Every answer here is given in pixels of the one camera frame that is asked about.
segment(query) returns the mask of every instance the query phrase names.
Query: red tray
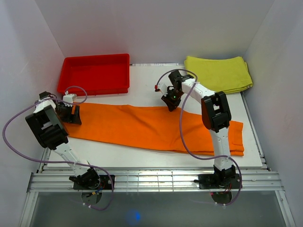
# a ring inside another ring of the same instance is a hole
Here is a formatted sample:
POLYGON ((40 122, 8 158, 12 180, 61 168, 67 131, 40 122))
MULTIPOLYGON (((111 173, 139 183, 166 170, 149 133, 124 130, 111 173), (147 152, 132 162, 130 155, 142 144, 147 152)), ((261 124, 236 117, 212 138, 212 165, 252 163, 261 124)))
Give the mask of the red tray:
MULTIPOLYGON (((111 54, 65 58, 57 91, 64 95, 69 86, 79 86, 89 96, 127 93, 129 54, 111 54)), ((69 93, 84 96, 78 88, 69 93)))

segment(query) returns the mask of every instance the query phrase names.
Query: yellow towel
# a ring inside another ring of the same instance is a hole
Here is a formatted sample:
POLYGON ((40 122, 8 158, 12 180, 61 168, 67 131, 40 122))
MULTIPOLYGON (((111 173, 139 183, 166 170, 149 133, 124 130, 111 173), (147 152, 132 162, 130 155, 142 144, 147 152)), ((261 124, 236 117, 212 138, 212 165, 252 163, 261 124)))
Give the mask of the yellow towel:
POLYGON ((246 62, 241 57, 209 60, 188 56, 185 68, 198 76, 198 81, 213 91, 236 93, 252 87, 246 62))

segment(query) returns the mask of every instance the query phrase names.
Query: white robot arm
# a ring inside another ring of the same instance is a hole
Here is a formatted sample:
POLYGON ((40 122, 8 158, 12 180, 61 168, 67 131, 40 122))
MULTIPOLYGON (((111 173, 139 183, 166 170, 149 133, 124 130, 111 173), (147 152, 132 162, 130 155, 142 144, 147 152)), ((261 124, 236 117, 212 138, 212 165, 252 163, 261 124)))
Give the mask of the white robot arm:
MULTIPOLYGON (((195 83, 195 79, 190 75, 182 76, 178 70, 169 74, 172 86, 159 84, 156 91, 163 94, 162 100, 167 104, 169 111, 173 111, 180 104, 181 96, 189 93, 195 83)), ((231 120, 231 113, 227 98, 224 92, 214 92, 201 84, 196 84, 190 96, 201 104, 202 120, 207 129, 210 130, 214 155, 230 156, 228 127, 231 120)), ((219 178, 218 184, 226 184, 235 178, 236 172, 233 162, 228 157, 219 157, 214 161, 214 170, 219 178)))
MULTIPOLYGON (((80 159, 78 154, 70 147, 68 132, 62 123, 69 122, 81 124, 80 107, 75 106, 72 114, 72 105, 50 100, 52 94, 43 92, 40 95, 42 101, 36 106, 35 111, 27 116, 26 122, 34 133, 36 139, 43 148, 49 148, 59 154, 74 171, 75 176, 70 180, 87 189, 96 189, 100 186, 100 177, 94 168, 75 165, 75 163, 89 164, 86 160, 80 159)), ((75 94, 66 94, 63 100, 69 103, 77 98, 75 94)))

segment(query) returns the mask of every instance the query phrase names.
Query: white wall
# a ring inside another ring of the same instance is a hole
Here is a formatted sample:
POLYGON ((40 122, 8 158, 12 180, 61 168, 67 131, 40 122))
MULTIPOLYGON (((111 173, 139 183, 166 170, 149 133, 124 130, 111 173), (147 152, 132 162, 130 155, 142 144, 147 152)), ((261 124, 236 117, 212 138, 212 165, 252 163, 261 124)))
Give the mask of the white wall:
POLYGON ((303 2, 275 0, 245 54, 254 87, 250 113, 272 170, 303 226, 303 2))
MULTIPOLYGON (((0 0, 0 128, 45 90, 54 92, 64 57, 34 0, 0 0)), ((8 130, 9 141, 28 156, 43 149, 25 115, 8 130)), ((0 139, 0 225, 17 226, 28 181, 37 164, 20 158, 0 139)))
POLYGON ((274 0, 36 0, 65 57, 131 63, 244 55, 274 0))

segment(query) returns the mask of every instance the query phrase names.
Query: orange pants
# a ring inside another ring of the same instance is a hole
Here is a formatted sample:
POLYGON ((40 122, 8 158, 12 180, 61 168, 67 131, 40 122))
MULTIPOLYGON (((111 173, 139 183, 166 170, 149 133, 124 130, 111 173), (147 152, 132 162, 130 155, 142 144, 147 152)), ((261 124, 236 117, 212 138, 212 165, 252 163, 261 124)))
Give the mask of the orange pants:
MULTIPOLYGON (((74 138, 129 147, 186 153, 179 133, 180 108, 135 107, 131 105, 80 105, 82 125, 65 124, 74 138)), ((184 112, 184 139, 194 154, 214 155, 209 130, 199 114, 184 112)), ((243 156, 241 122, 230 122, 229 144, 232 155, 243 156)))

